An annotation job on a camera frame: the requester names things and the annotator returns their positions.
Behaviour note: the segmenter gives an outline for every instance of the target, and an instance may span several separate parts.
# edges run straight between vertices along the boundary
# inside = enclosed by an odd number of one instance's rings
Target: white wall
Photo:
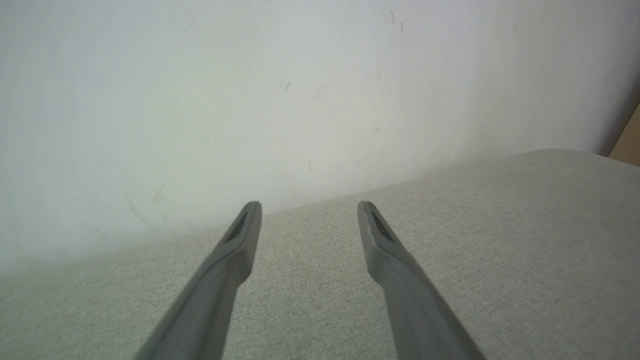
[[[3,1],[0,268],[221,224],[251,199],[270,212],[461,159],[597,151],[639,74],[639,15],[636,0]]]

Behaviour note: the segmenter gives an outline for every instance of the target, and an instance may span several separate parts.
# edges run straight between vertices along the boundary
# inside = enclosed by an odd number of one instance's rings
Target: beige surface
[[[640,106],[631,116],[609,157],[640,166]]]
[[[395,357],[358,236],[362,199],[488,359],[640,359],[640,168],[573,151],[265,216],[226,359]],[[224,230],[0,278],[0,358],[133,356]]]

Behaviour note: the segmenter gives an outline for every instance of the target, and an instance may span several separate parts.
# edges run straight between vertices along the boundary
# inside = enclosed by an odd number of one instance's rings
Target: dark slot opening
[[[238,221],[238,224],[236,225],[236,227],[234,227],[233,231],[231,231],[231,233],[229,234],[229,237],[225,240],[225,243],[230,242],[231,240],[235,239],[236,236],[240,235],[240,231],[242,230],[242,227],[244,226],[244,220],[246,219],[246,213],[244,213],[244,215],[242,216],[242,219],[240,219],[240,221]]]
[[[376,216],[376,213],[372,211],[371,214],[373,215],[373,220],[376,222],[376,226],[378,227],[378,231],[380,232],[380,234],[389,239],[391,242],[395,242],[391,237],[391,234],[389,234],[385,226],[382,225],[382,222],[380,222],[380,219],[378,219],[378,217]]]

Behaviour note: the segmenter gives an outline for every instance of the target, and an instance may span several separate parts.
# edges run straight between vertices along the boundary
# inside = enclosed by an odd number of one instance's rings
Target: wall stain
[[[126,193],[122,193],[122,196],[124,196],[125,201],[127,202],[127,205],[129,206],[129,210],[131,210],[131,213],[138,218],[138,220],[142,221],[143,223],[145,223],[147,226],[149,226],[149,229],[151,229],[151,231],[153,233],[157,233],[157,229],[155,226],[153,226],[153,224],[151,223],[151,221],[149,221],[146,217],[142,216],[142,214],[138,211],[138,209],[136,208],[136,206],[131,202],[131,198],[129,198],[129,196]]]
[[[102,231],[100,231],[100,229],[98,229],[97,227],[94,227],[95,232],[98,234],[98,236],[103,239],[103,240],[107,240],[107,236],[105,234],[102,233]]]
[[[156,224],[159,224],[160,221],[158,221],[157,217],[151,211],[149,211],[149,209],[147,209],[147,207],[145,206],[145,202],[141,200],[140,196],[138,196],[138,193],[136,193],[136,190],[133,188],[133,186],[131,186],[130,184],[127,184],[127,185],[131,189],[131,192],[133,193],[133,195],[135,195],[136,200],[138,201],[138,204],[140,204],[140,207],[142,208],[142,210],[146,211],[146,214],[149,215],[149,217],[151,218],[151,220],[153,220],[153,222],[155,222]]]
[[[612,78],[612,77],[613,77],[613,75],[616,73],[616,71],[618,71],[618,68],[617,68],[617,67],[615,67],[615,68],[611,69],[611,70],[607,73],[607,75],[604,77],[604,83],[605,83],[605,84],[606,84],[606,83],[608,83],[608,82],[610,82],[611,78]]]
[[[156,191],[156,194],[154,195],[154,202],[159,202],[159,196],[160,196],[160,192],[162,191],[162,189],[164,189],[165,185],[160,186],[160,189],[158,189],[158,191]]]

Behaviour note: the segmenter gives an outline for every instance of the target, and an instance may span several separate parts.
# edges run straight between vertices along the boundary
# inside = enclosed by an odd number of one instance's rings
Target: fabric texture
[[[640,359],[640,168],[535,151],[266,215],[225,359],[394,359],[371,200],[488,359]],[[0,279],[0,357],[131,358],[226,227]]]

